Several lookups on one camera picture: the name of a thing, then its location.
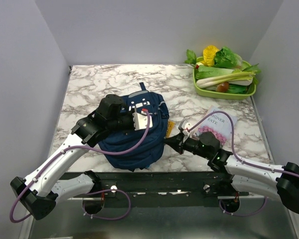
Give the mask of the yellow orange paperback book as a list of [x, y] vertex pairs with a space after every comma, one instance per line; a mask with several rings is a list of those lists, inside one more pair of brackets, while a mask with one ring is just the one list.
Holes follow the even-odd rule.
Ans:
[[166, 134], [164, 138], [168, 138], [173, 130], [173, 128], [175, 127], [175, 122], [168, 120], [167, 122], [167, 130], [166, 130]]

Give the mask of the navy blue student backpack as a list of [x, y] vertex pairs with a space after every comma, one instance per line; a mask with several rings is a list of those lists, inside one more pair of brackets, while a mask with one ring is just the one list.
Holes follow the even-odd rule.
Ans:
[[[143, 82], [140, 83], [141, 90], [122, 96], [125, 107], [121, 113], [142, 113], [146, 109], [151, 115], [151, 127], [143, 142], [132, 151], [123, 155], [106, 155], [109, 163], [118, 169], [134, 171], [144, 169], [158, 161], [164, 150], [164, 137], [167, 132], [169, 112], [162, 95], [150, 92]], [[98, 143], [103, 151], [121, 152], [136, 145], [144, 134], [144, 129], [119, 131], [109, 135]]]

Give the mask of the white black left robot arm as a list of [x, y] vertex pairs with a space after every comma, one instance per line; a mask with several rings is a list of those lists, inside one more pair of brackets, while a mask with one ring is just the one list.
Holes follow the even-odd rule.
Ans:
[[132, 113], [120, 96], [109, 94], [87, 117], [77, 121], [62, 145], [36, 170], [26, 177], [15, 177], [10, 186], [17, 202], [36, 220], [45, 218], [57, 203], [78, 195], [97, 196], [103, 190], [100, 178], [92, 171], [61, 180], [61, 176], [80, 157], [93, 150], [110, 133], [134, 127]]

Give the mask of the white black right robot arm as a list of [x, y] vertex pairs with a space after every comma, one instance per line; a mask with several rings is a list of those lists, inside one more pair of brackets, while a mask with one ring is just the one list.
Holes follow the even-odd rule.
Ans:
[[207, 159], [215, 172], [232, 175], [219, 183], [220, 191], [231, 195], [235, 191], [253, 192], [277, 199], [290, 211], [299, 214], [299, 166], [288, 162], [269, 165], [253, 162], [221, 148], [219, 140], [211, 132], [197, 138], [185, 137], [183, 133], [164, 139], [164, 143], [179, 154], [191, 152]]

